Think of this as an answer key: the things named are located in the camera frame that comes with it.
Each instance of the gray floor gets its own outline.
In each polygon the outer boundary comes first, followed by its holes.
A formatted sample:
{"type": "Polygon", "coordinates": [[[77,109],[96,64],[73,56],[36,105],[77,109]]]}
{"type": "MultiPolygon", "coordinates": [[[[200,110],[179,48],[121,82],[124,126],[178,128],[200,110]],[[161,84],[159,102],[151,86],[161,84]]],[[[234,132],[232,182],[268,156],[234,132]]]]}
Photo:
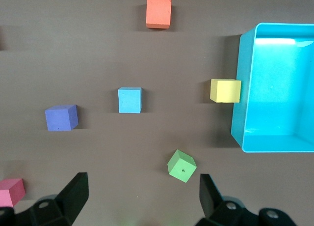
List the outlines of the gray floor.
{"type": "Polygon", "coordinates": [[[169,30],[145,27],[146,0],[0,0],[0,178],[22,177],[19,212],[87,171],[74,225],[192,226],[199,174],[249,210],[313,225],[314,155],[246,154],[211,78],[235,78],[239,35],[259,22],[313,23],[314,0],[172,0],[169,30]],[[117,89],[144,89],[143,113],[117,113],[117,89]],[[80,124],[48,132],[44,110],[77,104],[80,124]],[[185,184],[176,149],[195,158],[185,184]]]}

